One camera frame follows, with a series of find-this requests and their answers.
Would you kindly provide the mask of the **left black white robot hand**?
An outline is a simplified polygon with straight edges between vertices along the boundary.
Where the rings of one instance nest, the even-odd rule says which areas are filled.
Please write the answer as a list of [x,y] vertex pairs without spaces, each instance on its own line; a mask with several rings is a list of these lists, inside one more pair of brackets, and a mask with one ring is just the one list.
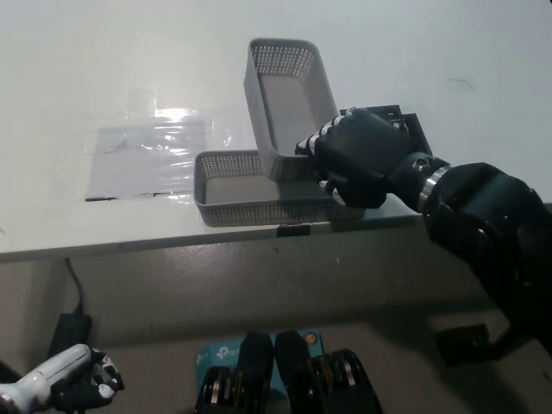
[[85,413],[109,405],[125,388],[121,373],[104,352],[85,346],[90,355],[68,379],[52,387],[51,403],[57,411]]

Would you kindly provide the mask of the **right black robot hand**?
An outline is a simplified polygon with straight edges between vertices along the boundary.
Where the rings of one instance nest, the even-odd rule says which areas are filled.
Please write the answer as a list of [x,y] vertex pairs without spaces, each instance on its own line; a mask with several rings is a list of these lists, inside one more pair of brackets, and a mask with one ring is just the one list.
[[420,150],[404,131],[364,109],[351,109],[300,141],[319,185],[339,204],[378,209],[389,194],[419,211],[423,187],[449,163]]

